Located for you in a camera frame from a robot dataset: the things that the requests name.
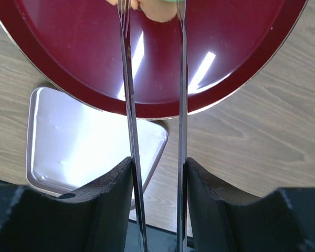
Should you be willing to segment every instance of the metal prong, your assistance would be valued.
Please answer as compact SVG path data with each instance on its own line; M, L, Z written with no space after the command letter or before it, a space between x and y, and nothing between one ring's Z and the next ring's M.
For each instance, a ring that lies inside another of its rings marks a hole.
M180 120L178 138L178 180L177 180L177 252L187 250L187 114L188 114L188 66L187 34L185 29L185 0L177 0L177 15L181 21L182 56L180 81Z
M143 204L143 190L141 180L137 115L135 112L134 86L132 76L132 59L130 45L130 0L120 0L118 13L121 26L121 51L123 62L124 89L126 100L127 120L130 136L131 157L133 161L133 186L136 210L136 225L138 227L138 238L140 252L148 252L146 236L146 220Z

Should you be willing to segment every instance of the tongs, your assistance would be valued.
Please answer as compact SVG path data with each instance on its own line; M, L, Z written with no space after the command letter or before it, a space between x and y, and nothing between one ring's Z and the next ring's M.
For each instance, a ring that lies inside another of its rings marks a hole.
M181 82L180 82L180 122L178 138L178 182L177 182L177 251L186 251L186 210L187 210L187 182L186 182L186 156L187 156L187 36L185 30L185 0L177 0L177 15L180 19L182 32L181 55ZM131 158L133 162L133 186L135 197L135 210L138 227L139 246L141 252L148 252L146 223L143 203L143 190L141 180L137 117L135 112L135 98L132 76L132 59L130 45L130 0L119 0L118 14L121 27L121 52L123 62L123 78L125 89L125 102L130 136Z

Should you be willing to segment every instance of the wood grain surface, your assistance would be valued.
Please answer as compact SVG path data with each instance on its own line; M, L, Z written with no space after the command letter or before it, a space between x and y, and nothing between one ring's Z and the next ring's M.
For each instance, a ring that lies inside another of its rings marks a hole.
M27 183L29 97L44 83L0 26L2 180ZM242 190L264 196L280 186L315 186L315 0L257 76L188 120L188 155ZM170 141L144 200L146 222L175 231L178 119L166 123Z

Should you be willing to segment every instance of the red plate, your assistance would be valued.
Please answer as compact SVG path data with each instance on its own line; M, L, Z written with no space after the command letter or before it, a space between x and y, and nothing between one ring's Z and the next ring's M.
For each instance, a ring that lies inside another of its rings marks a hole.
M275 53L307 0L187 0L188 110L228 96ZM137 116L179 113L177 18L131 12ZM0 0L0 20L31 62L61 89L125 114L117 8L105 0Z

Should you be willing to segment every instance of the white tray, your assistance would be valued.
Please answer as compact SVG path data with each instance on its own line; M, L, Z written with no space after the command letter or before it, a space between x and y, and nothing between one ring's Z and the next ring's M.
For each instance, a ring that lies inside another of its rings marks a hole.
M145 190L168 133L156 123L138 120L138 137ZM109 172L127 156L125 116L93 109L52 88L33 91L26 162L30 185L53 195L67 193Z

